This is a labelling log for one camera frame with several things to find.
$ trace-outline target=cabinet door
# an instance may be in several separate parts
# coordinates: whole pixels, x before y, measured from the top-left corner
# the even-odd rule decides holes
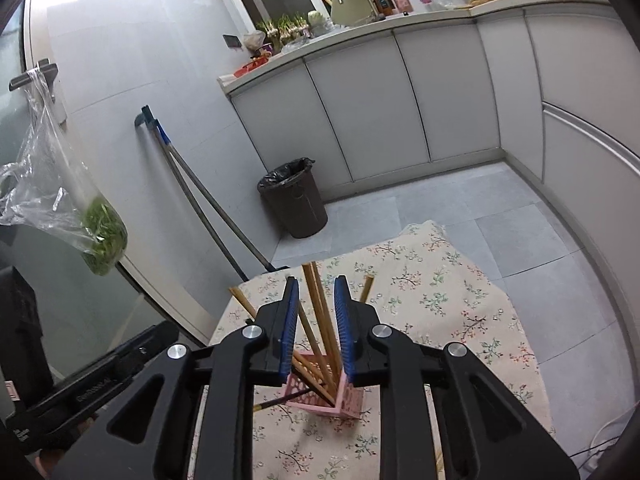
[[[391,36],[306,60],[354,180],[429,161],[400,51]]]
[[[247,90],[239,89],[231,99],[267,170],[308,156],[316,161],[313,173],[319,189],[351,182],[334,131],[301,62]]]
[[[608,7],[582,4],[572,14],[561,10],[538,15],[530,14],[535,9],[527,11],[544,100],[640,154],[638,48]],[[612,17],[578,14],[605,11]]]
[[[574,215],[607,261],[630,309],[625,311],[621,305],[627,327],[637,331],[640,159],[571,116],[567,121],[545,111],[545,135],[545,185]]]
[[[522,11],[491,15],[478,29],[494,83],[500,145],[542,180],[542,96]]]
[[[478,28],[470,23],[402,33],[431,160],[500,145],[494,90]]]

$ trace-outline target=trash can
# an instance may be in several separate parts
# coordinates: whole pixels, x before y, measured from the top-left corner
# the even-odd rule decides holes
[[[326,225],[324,204],[311,173],[314,162],[297,158],[258,182],[258,191],[294,238],[314,235]]]

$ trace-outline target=white label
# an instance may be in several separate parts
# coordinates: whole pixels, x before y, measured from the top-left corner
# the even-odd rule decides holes
[[[20,400],[20,395],[18,395],[18,391],[15,389],[13,381],[5,381],[4,386],[6,386],[6,390],[9,392],[11,400]]]

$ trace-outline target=silver screw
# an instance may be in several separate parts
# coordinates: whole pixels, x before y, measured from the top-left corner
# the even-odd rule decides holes
[[[262,329],[257,325],[248,325],[242,329],[242,335],[247,339],[255,339],[260,337]]]
[[[466,346],[462,343],[451,343],[447,350],[453,357],[464,357],[466,355]]]
[[[371,329],[371,333],[376,337],[389,337],[391,335],[391,327],[389,325],[376,325]]]
[[[166,354],[171,359],[180,359],[181,357],[184,357],[186,353],[187,347],[185,345],[171,345],[166,350]]]

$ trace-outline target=floral tablecloth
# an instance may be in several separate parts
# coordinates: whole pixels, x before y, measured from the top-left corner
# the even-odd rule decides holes
[[[333,304],[336,276],[344,274],[352,297],[359,298],[364,276],[374,275],[368,303],[376,308],[381,322],[429,346],[464,342],[551,431],[548,399],[536,358],[511,302],[456,251],[441,227],[431,221],[411,225],[392,240],[318,262],[318,267],[329,306]],[[258,308],[282,297],[287,276],[300,282],[300,300],[314,323],[301,267],[257,276],[240,288]],[[246,318],[242,306],[232,298],[212,343],[244,325]],[[296,341],[299,350],[310,349],[300,321]],[[255,402],[273,399],[281,392],[258,387]],[[273,406],[254,415],[254,479],[377,478],[379,446],[377,388],[366,388],[360,420]]]

